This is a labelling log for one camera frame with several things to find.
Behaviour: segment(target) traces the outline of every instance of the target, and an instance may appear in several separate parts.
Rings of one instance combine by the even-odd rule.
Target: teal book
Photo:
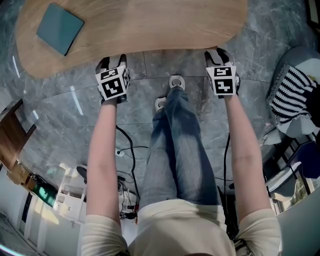
[[[84,22],[61,6],[50,3],[36,31],[39,38],[66,56]]]

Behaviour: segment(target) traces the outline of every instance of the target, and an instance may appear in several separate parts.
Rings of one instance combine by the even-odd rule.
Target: forearm
[[[225,98],[232,153],[232,174],[239,220],[270,208],[262,156],[254,129],[237,95]]]
[[[237,95],[226,97],[225,105],[232,145],[232,161],[255,161],[262,166],[257,137],[239,97]]]
[[[87,215],[103,215],[119,220],[116,169],[116,100],[100,109],[89,149],[87,171]]]

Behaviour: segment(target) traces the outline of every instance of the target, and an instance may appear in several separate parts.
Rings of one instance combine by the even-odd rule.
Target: marble floor
[[[244,28],[220,47],[234,54],[241,77],[239,96],[258,139],[273,129],[266,95],[281,56],[295,46],[316,49],[315,34],[307,25],[304,0],[248,0]],[[66,169],[86,164],[91,134],[96,123],[100,96],[95,79],[99,59],[47,79],[32,78],[21,66],[14,28],[24,0],[0,4],[0,108],[23,99],[18,115],[24,128],[35,122],[37,130],[20,155],[20,161],[48,182],[59,187]],[[204,50],[157,50],[127,54],[131,85],[128,102],[118,106],[117,124],[134,146],[148,146],[152,132],[154,101],[168,90],[171,74],[181,74],[202,130],[203,145],[217,178],[223,177],[223,155],[228,136],[224,102],[213,95],[206,78]],[[118,56],[112,57],[113,64]],[[117,133],[116,146],[129,142]],[[270,146],[262,146],[264,159]],[[134,149],[135,175],[141,189],[146,171],[147,149]],[[130,173],[129,150],[117,157],[117,169]],[[227,179],[232,179],[230,156]],[[130,177],[120,173],[128,182]]]

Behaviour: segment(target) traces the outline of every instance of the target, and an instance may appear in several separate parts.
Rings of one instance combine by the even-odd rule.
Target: blue jeans
[[[197,115],[181,88],[170,91],[153,118],[153,128],[140,209],[172,199],[221,205]]]

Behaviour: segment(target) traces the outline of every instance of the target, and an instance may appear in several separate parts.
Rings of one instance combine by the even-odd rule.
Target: power strip
[[[118,156],[118,157],[123,157],[125,155],[125,153],[123,151],[121,151],[120,153],[118,153],[121,149],[119,148],[115,148],[115,155]]]

